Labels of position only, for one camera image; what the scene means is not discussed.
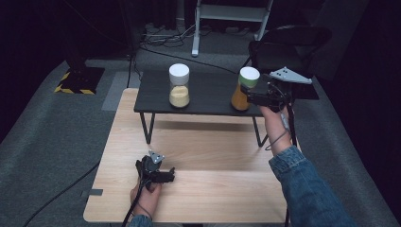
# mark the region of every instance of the black table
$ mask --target black table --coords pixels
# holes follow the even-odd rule
[[[141,115],[147,143],[150,144],[156,114],[202,114],[251,117],[257,143],[259,147],[262,147],[268,136],[266,135],[262,141],[260,140],[255,119],[257,116],[263,116],[262,113],[254,105],[251,105],[250,109],[245,112],[237,111],[231,105],[231,97],[237,82],[238,75],[236,74],[191,72],[189,76],[189,104],[184,108],[175,108],[169,102],[170,80],[168,71],[145,72],[133,110]],[[144,113],[151,113],[149,129]]]

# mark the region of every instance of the white cap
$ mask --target white cap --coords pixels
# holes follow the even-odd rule
[[[185,64],[176,63],[168,70],[170,81],[174,85],[184,85],[189,81],[189,68]]]

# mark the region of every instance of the dark background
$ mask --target dark background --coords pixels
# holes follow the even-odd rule
[[[1,3],[1,141],[45,77],[65,60],[54,24],[38,2],[41,1]],[[87,0],[84,4],[78,0],[68,1],[113,41],[99,35],[62,3],[59,2],[62,18],[66,19],[64,22],[83,59],[115,56],[128,48],[117,1]],[[304,1],[304,5],[312,8],[321,3]],[[320,79],[363,164],[399,222],[401,188],[397,180],[401,179],[401,155],[396,143],[401,129],[400,11],[400,0],[371,0],[336,75],[331,80]],[[135,16],[151,20],[140,13]],[[293,23],[294,18],[298,18],[296,8],[291,15],[274,15],[273,10],[270,22],[279,26]]]

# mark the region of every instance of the jar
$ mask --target jar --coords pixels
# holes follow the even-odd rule
[[[189,104],[189,68],[185,64],[176,63],[170,66],[170,104],[183,108]]]
[[[238,83],[231,98],[231,105],[236,110],[246,111],[250,108],[251,104],[247,100],[247,95],[241,92],[241,85],[251,89],[256,86],[259,77],[260,73],[257,69],[250,66],[241,68],[239,71]]]

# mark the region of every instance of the person's left hand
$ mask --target person's left hand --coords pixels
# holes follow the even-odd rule
[[[138,189],[139,182],[133,188],[133,190],[131,190],[131,203],[135,199]],[[133,208],[132,213],[134,215],[144,215],[152,219],[157,207],[157,203],[159,202],[161,191],[161,183],[152,183],[149,190],[147,190],[147,188],[144,186],[141,192],[141,197],[139,198],[139,202]]]

